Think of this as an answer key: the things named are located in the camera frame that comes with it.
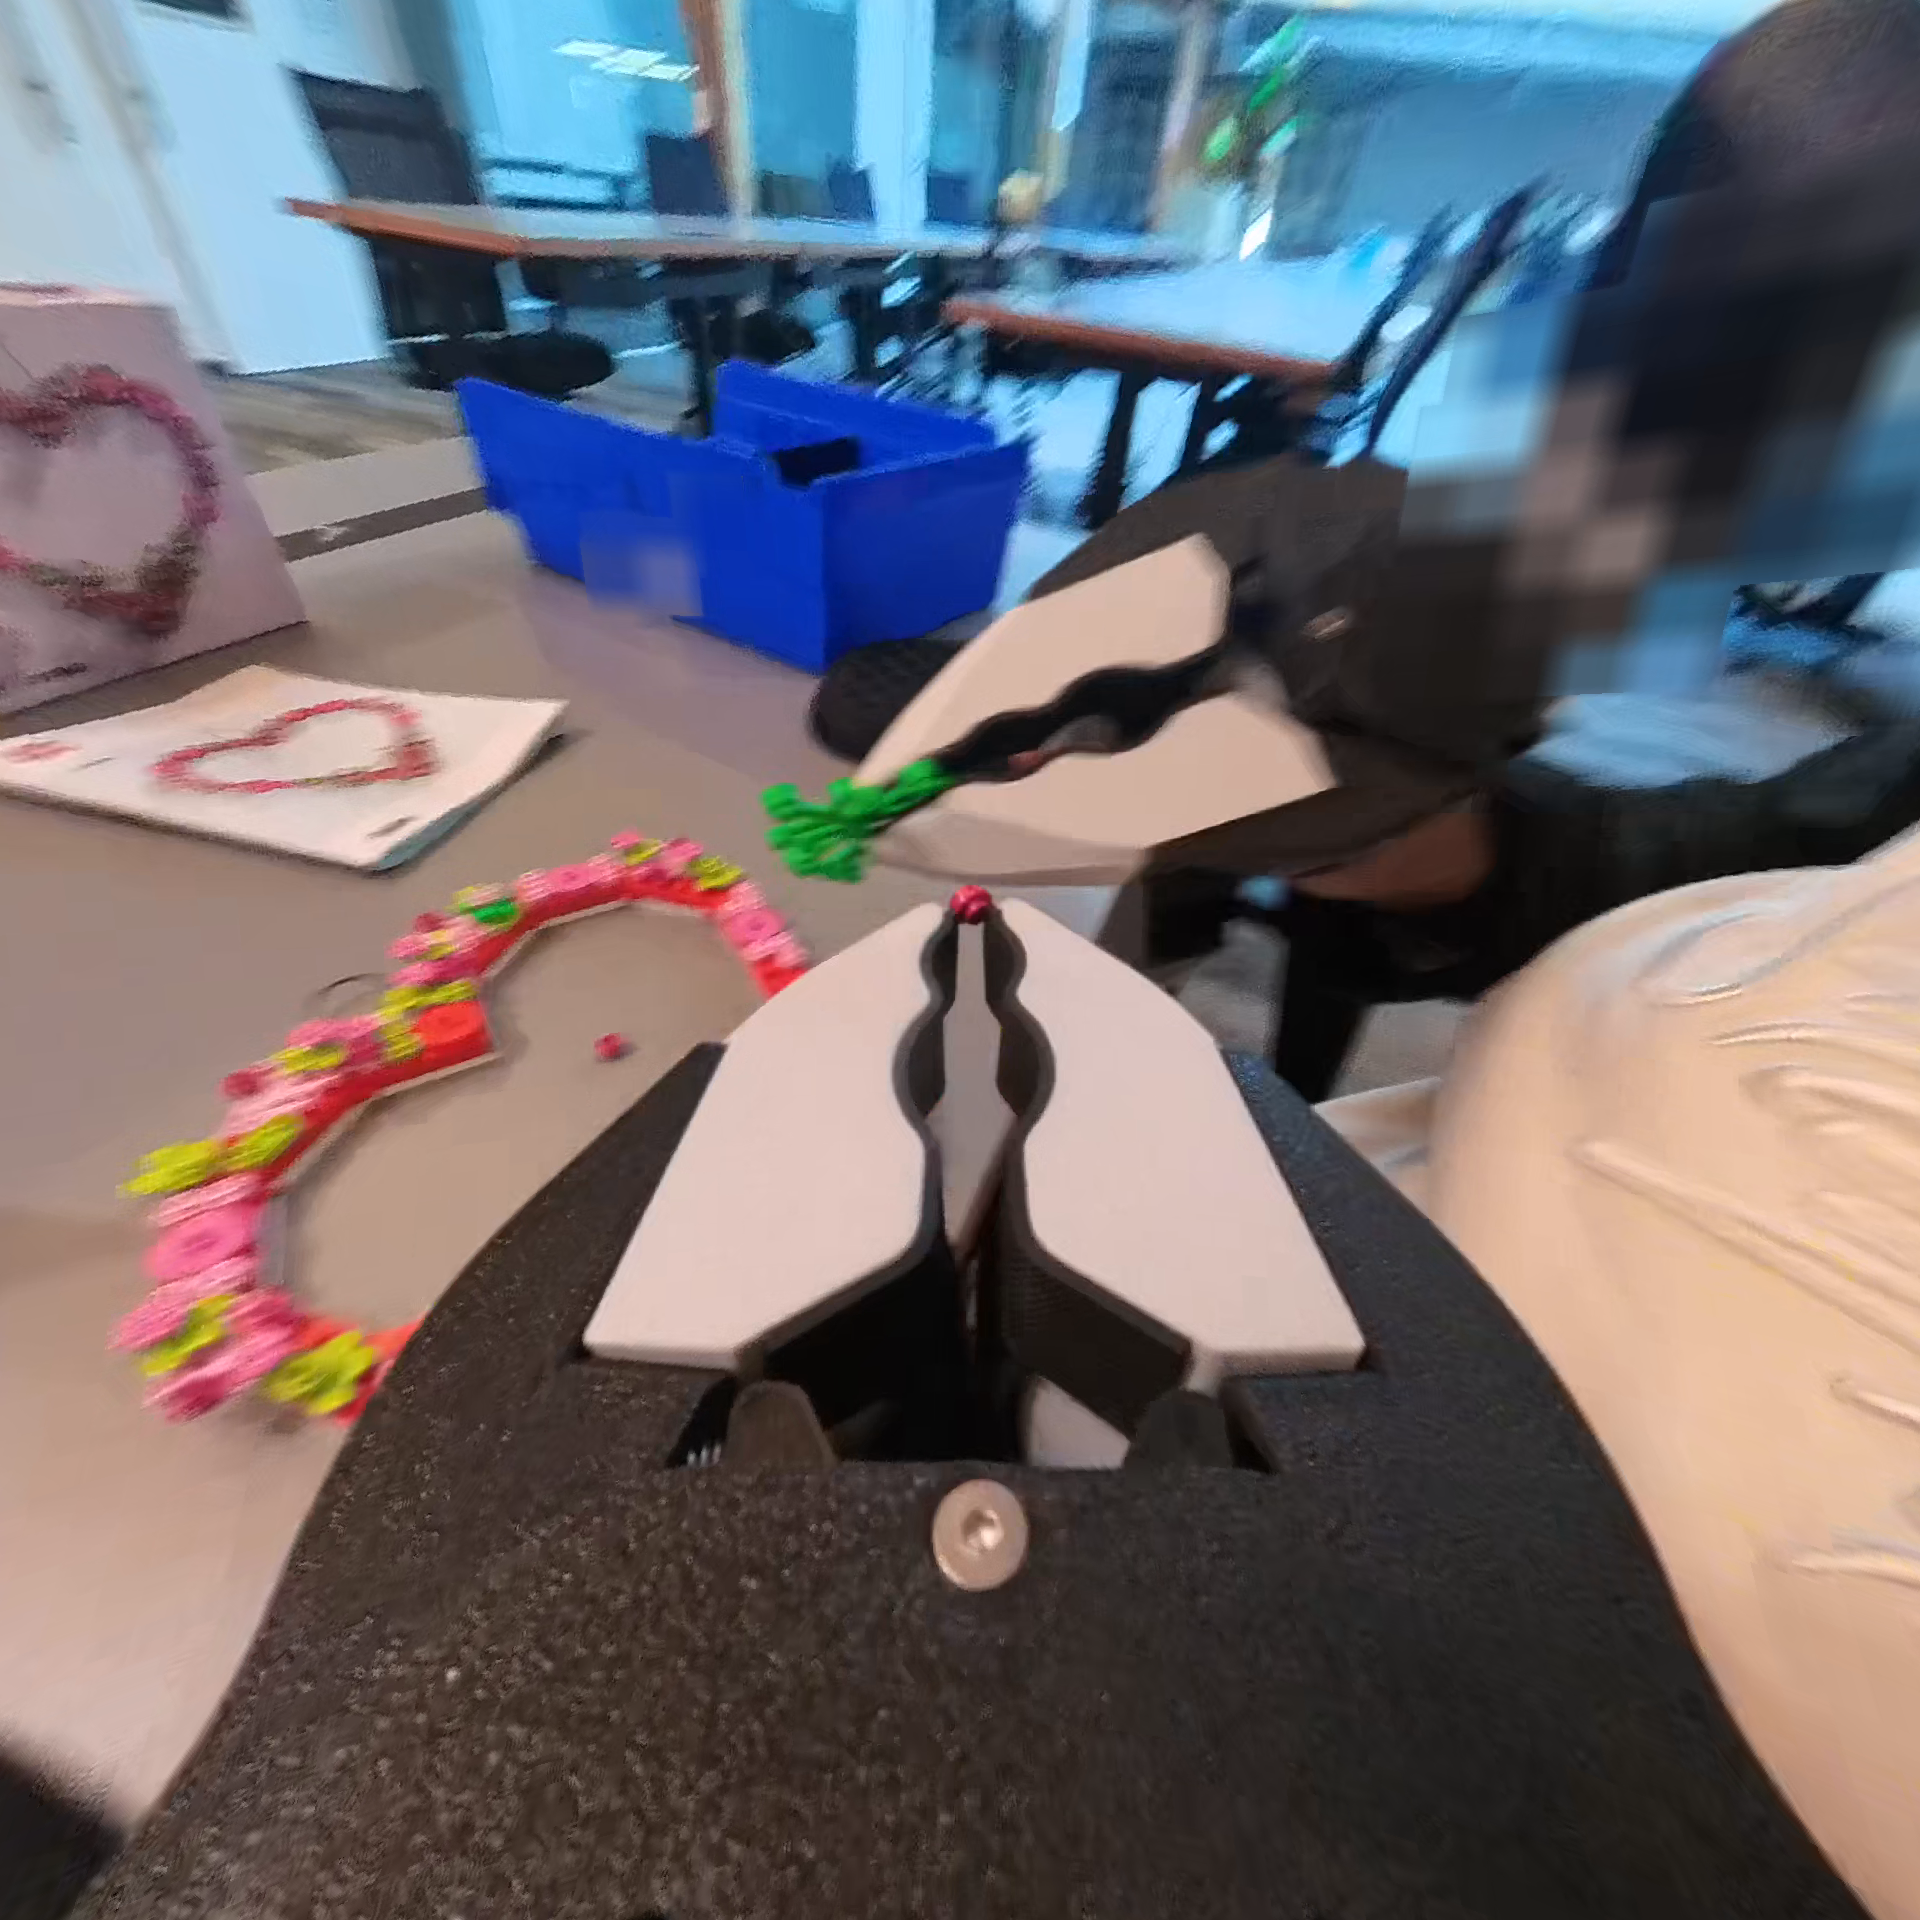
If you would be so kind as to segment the long brown table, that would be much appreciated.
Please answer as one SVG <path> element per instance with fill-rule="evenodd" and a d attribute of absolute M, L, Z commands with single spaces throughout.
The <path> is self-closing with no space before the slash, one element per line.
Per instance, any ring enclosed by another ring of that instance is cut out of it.
<path fill-rule="evenodd" d="M 391 352 L 409 385 L 447 393 L 460 377 L 505 373 L 528 393 L 567 397 L 608 377 L 610 349 L 578 318 L 690 305 L 687 412 L 706 424 L 736 311 L 823 283 L 847 328 L 854 381 L 887 389 L 938 331 L 945 296 L 1026 260 L 1063 273 L 1118 276 L 1189 263 L 1159 236 L 1039 227 L 834 224 L 692 217 L 612 208 L 519 208 L 378 198 L 288 198 L 284 209 L 359 241 L 375 270 Z"/>

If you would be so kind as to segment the black office chair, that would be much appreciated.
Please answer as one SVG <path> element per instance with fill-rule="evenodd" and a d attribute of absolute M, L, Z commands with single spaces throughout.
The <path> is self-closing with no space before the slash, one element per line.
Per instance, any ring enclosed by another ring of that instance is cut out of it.
<path fill-rule="evenodd" d="M 481 200 L 464 135 L 425 87 L 378 87 L 289 70 L 342 197 L 402 206 Z M 500 260 L 460 248 L 365 239 L 376 301 L 404 381 L 450 393 L 480 377 L 567 399 L 612 377 L 615 357 L 565 326 L 513 331 Z"/>

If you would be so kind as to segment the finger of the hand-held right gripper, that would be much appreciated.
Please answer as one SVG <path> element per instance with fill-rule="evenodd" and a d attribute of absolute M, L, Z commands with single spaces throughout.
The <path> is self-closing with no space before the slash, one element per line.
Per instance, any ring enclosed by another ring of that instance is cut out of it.
<path fill-rule="evenodd" d="M 1012 756 L 1082 719 L 1141 736 L 1210 669 L 1230 607 L 1231 572 L 1201 537 L 1039 593 L 966 641 L 854 780 L 884 783 L 918 761 L 958 783 L 998 780 Z"/>
<path fill-rule="evenodd" d="M 917 761 L 951 783 L 880 835 L 878 861 L 990 886 L 1128 880 L 1335 785 L 1318 736 L 1220 661 L 953 661 L 878 737 L 873 777 Z"/>

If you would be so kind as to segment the blue plastic bin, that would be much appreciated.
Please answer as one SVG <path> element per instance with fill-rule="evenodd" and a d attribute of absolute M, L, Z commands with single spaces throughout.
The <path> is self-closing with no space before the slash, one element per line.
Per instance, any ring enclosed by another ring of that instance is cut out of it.
<path fill-rule="evenodd" d="M 535 564 L 808 673 L 990 607 L 1031 459 L 991 422 L 736 358 L 701 438 L 478 377 L 455 395 Z"/>

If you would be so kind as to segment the black mesh chair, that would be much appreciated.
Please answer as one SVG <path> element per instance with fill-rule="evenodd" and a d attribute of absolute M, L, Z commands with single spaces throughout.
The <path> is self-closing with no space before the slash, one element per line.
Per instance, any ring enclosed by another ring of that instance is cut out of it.
<path fill-rule="evenodd" d="M 1431 224 L 1360 335 L 1328 374 L 1326 391 L 1301 437 L 1318 461 L 1370 454 L 1413 381 L 1437 355 L 1452 326 L 1487 279 L 1506 263 L 1542 180 L 1525 183 L 1494 204 L 1452 254 L 1447 224 Z"/>

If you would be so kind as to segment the brown table with black legs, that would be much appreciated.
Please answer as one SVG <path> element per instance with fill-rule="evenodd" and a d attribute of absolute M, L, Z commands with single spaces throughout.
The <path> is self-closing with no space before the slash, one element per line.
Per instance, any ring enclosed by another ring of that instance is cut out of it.
<path fill-rule="evenodd" d="M 954 295 L 943 320 L 977 348 L 988 377 L 1113 381 L 1108 420 L 1077 502 L 1086 531 L 1121 502 L 1136 412 L 1153 385 L 1189 389 L 1176 470 L 1204 452 L 1222 404 L 1253 395 L 1285 416 L 1311 413 L 1362 389 L 1375 355 L 1400 344 L 1436 285 L 1437 241 L 1398 263 L 1351 254 L 1297 260 L 1217 260 L 1136 279 L 1079 280 L 1055 295 Z"/>

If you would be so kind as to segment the black chair seat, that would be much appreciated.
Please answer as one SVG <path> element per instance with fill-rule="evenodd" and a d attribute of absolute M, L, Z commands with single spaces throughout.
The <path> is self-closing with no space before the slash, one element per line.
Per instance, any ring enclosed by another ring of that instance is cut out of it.
<path fill-rule="evenodd" d="M 864 761 L 898 715 L 966 645 L 961 639 L 880 639 L 840 654 L 806 704 L 812 740 L 842 763 Z"/>

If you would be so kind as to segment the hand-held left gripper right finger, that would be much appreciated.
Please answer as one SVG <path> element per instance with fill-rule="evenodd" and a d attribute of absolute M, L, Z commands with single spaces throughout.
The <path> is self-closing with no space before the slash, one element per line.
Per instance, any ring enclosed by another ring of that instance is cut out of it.
<path fill-rule="evenodd" d="M 1015 1120 L 1001 1331 L 1066 1393 L 1349 1374 L 1364 1339 L 1234 1076 L 1176 998 L 1037 907 L 981 929 Z"/>

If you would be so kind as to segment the grey desk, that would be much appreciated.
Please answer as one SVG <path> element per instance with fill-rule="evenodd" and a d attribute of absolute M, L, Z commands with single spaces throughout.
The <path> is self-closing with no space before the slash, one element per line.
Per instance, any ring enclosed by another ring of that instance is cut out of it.
<path fill-rule="evenodd" d="M 106 1353 L 142 1286 L 140 1153 L 202 1139 L 223 1076 L 359 1003 L 414 915 L 612 831 L 737 861 L 817 957 L 953 881 L 793 880 L 759 795 L 836 768 L 812 681 L 532 568 L 487 512 L 302 558 L 302 631 L 48 713 L 183 697 L 240 664 L 567 701 L 559 745 L 407 871 L 354 876 L 5 801 L 5 1753 L 135 1825 L 200 1739 L 344 1430 L 167 1423 Z M 530 942 L 495 990 L 500 1055 L 384 1099 L 298 1181 L 280 1272 L 362 1326 L 418 1319 L 687 1049 L 751 1013 L 698 921 L 638 907 Z M 599 1063 L 591 1040 L 631 1052 Z"/>

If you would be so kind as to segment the red brick heart flower wreath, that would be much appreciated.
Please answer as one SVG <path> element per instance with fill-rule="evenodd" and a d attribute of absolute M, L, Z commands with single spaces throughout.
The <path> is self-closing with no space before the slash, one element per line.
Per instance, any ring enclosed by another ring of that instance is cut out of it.
<path fill-rule="evenodd" d="M 302 1303 L 276 1233 L 298 1179 L 375 1104 L 495 1055 L 489 987 L 535 937 L 628 907 L 712 928 L 759 997 L 812 961 L 737 864 L 687 838 L 616 835 L 589 859 L 472 884 L 389 948 L 365 1013 L 320 1014 L 223 1079 L 202 1139 L 144 1153 L 122 1195 L 149 1211 L 144 1297 L 113 1326 L 146 1407 L 192 1422 L 231 1404 L 350 1427 L 420 1324 L 365 1327 Z"/>

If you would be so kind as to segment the white heart instruction booklet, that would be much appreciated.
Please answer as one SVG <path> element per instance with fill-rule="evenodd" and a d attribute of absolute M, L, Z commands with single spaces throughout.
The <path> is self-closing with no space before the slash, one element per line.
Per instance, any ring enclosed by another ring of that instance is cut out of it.
<path fill-rule="evenodd" d="M 2 792 L 386 872 L 489 804 L 565 710 L 252 664 L 168 704 L 5 740 Z"/>

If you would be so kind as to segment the green brick plant piece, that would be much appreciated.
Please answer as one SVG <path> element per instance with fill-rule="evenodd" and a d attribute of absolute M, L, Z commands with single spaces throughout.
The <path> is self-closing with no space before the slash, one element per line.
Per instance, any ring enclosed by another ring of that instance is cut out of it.
<path fill-rule="evenodd" d="M 913 759 L 873 783 L 839 777 L 816 800 L 793 783 L 770 783 L 759 795 L 765 845 L 797 878 L 856 884 L 868 872 L 873 845 L 954 785 L 936 759 Z"/>

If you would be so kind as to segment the white heart printed box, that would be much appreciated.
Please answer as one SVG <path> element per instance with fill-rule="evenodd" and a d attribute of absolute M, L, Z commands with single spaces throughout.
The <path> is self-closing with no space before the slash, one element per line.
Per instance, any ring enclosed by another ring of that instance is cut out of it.
<path fill-rule="evenodd" d="M 2 715 L 304 621 L 175 313 L 2 288 Z"/>

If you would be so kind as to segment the person's white clothing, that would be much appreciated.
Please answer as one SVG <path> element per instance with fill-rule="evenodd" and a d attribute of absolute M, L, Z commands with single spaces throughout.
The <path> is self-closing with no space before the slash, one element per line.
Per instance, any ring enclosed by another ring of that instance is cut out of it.
<path fill-rule="evenodd" d="M 1914 1915 L 1914 830 L 1617 907 L 1317 1113 L 1525 1326 L 1767 1774 Z"/>

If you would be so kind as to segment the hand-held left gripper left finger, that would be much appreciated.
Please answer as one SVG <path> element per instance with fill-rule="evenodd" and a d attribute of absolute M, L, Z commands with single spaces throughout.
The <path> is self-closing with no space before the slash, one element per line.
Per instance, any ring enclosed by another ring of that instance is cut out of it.
<path fill-rule="evenodd" d="M 582 1332 L 599 1360 L 744 1375 L 943 1247 L 958 923 L 917 904 L 764 1003 Z"/>

